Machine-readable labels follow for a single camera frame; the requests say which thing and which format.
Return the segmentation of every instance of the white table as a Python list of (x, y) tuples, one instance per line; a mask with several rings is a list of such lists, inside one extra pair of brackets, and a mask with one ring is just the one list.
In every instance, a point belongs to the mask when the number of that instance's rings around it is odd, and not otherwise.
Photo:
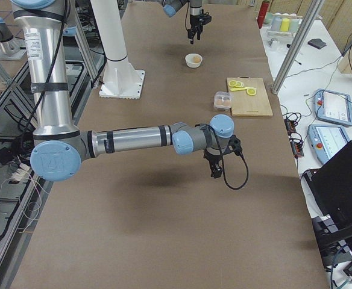
[[(268, 57), (271, 75), (273, 78), (275, 78), (288, 51), (286, 44), (290, 43), (291, 41), (283, 37), (278, 37), (280, 43), (277, 48), (273, 49), (268, 45), (268, 40), (271, 39), (271, 36), (267, 35), (267, 29), (267, 26), (262, 27), (260, 34), (262, 36), (266, 55)], [(327, 43), (327, 46), (319, 50), (307, 44), (310, 39), (316, 38), (322, 39)], [(324, 65), (335, 61), (339, 56), (341, 56), (341, 53), (334, 44), (334, 41), (330, 37), (330, 34), (327, 32), (325, 26), (320, 20), (316, 20), (312, 29), (307, 35), (299, 54), (296, 57), (296, 60), (300, 62), (301, 65), (297, 62), (294, 62), (288, 75), (298, 73), (302, 70), (323, 67)], [(308, 115), (310, 111), (305, 104), (305, 100), (313, 96), (317, 89), (325, 89), (333, 73), (333, 78), (327, 89), (347, 93), (351, 96), (352, 101), (352, 75), (341, 74), (338, 70), (336, 70), (337, 63), (338, 62), (336, 61), (333, 64), (326, 66), (325, 68), (302, 72), (299, 75), (287, 78), (278, 94), (280, 103), (287, 107), (289, 112), (299, 112), (302, 115)], [(307, 127), (314, 121), (315, 118), (313, 99), (309, 99), (308, 104), (312, 109), (311, 116), (303, 117), (299, 121), (299, 125), (296, 127), (297, 131), (302, 135), (303, 138), (305, 138), (307, 134)], [(320, 120), (315, 120), (313, 123), (329, 124)], [(346, 128), (346, 131), (349, 138), (352, 140), (352, 127)], [(304, 157), (299, 158), (298, 160), (299, 174), (302, 174), (307, 169), (316, 169), (322, 166), (322, 164), (316, 158), (316, 155), (310, 145), (309, 138), (306, 138), (303, 152)], [(302, 188), (306, 197), (307, 207), (311, 217), (313, 218), (316, 216), (321, 216), (322, 214), (305, 180), (302, 180)], [(334, 270), (333, 279), (338, 285), (341, 285), (347, 278), (342, 269), (345, 268), (348, 263), (349, 262), (340, 263), (340, 265), (338, 265)], [(344, 288), (352, 289), (352, 282), (347, 284)]]

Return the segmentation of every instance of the white mounting plate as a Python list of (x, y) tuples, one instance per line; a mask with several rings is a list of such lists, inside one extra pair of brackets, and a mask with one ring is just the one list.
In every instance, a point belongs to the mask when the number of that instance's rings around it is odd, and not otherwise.
[(11, 61), (20, 61), (25, 55), (26, 49), (21, 49), (20, 51), (14, 53), (13, 55), (6, 55), (2, 52), (0, 48), (0, 60), (11, 60)]
[(102, 98), (128, 98), (128, 99), (139, 99), (141, 96), (141, 91), (143, 87), (145, 71), (144, 70), (136, 70), (137, 74), (141, 78), (141, 82), (135, 82), (129, 89), (126, 89), (122, 93), (114, 93), (113, 89), (107, 87), (107, 84), (103, 84), (101, 86), (101, 90), (99, 91), (99, 96)]

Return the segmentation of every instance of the connector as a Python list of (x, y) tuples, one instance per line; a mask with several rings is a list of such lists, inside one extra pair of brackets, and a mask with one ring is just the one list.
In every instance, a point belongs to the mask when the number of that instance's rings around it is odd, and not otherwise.
[(30, 170), (30, 167), (26, 164), (20, 164), (19, 168), (11, 174), (11, 180), (14, 182), (20, 182), (22, 179), (27, 178), (26, 175), (28, 175), (28, 171)]
[(287, 130), (287, 135), (291, 135), (297, 132), (297, 129), (295, 128), (295, 122), (293, 120), (289, 120), (287, 118), (284, 119), (284, 125)]
[(304, 156), (302, 147), (294, 140), (290, 140), (290, 146), (295, 158), (301, 158)]

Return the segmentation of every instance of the label sticker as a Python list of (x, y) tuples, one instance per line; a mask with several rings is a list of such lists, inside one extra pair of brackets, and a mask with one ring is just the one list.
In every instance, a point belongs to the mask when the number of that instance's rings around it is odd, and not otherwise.
[(26, 33), (25, 44), (29, 60), (43, 60), (41, 35), (39, 32)]

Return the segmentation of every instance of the wooden cutting board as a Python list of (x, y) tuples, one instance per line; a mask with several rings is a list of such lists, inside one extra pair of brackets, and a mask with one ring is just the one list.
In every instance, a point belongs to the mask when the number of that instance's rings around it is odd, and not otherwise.
[[(256, 95), (250, 96), (245, 90), (231, 92), (228, 82), (233, 79), (242, 81), (244, 86), (255, 87), (257, 89)], [(227, 88), (232, 97), (232, 116), (272, 116), (270, 102), (262, 78), (227, 78)]]

